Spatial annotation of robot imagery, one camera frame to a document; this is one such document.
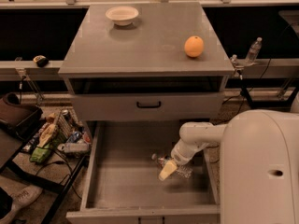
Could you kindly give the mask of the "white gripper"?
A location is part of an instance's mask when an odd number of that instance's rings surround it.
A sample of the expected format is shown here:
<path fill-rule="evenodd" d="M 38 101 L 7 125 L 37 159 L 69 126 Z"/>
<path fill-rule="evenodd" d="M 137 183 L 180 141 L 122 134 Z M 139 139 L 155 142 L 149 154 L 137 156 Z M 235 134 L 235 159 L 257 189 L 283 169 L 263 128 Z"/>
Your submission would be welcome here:
<path fill-rule="evenodd" d="M 164 163 L 164 167 L 159 173 L 159 179 L 161 181 L 165 181 L 177 170 L 178 165 L 187 164 L 193 156 L 202 149 L 202 144 L 186 143 L 182 139 L 179 139 L 171 151 L 171 157 L 173 160 L 168 160 Z"/>

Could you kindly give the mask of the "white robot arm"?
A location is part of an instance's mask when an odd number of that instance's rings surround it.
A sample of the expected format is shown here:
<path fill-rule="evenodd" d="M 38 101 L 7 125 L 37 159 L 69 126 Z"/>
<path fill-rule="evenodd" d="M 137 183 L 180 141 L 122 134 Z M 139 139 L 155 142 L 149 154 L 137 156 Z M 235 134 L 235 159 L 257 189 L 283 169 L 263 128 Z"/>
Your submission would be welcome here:
<path fill-rule="evenodd" d="M 257 109 L 222 125 L 183 124 L 159 179 L 213 142 L 220 145 L 221 224 L 299 224 L 299 97 L 288 112 Z"/>

